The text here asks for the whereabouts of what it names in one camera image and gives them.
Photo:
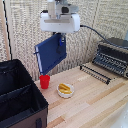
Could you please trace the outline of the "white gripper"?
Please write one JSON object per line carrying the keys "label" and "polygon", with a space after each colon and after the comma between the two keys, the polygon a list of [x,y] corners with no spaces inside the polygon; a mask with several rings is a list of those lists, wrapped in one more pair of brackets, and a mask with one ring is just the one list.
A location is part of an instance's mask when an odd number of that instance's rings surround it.
{"label": "white gripper", "polygon": [[47,13],[42,13],[40,18],[42,31],[59,32],[61,37],[59,45],[65,42],[65,33],[75,33],[80,29],[80,17],[78,14],[62,15],[59,19],[51,19]]}

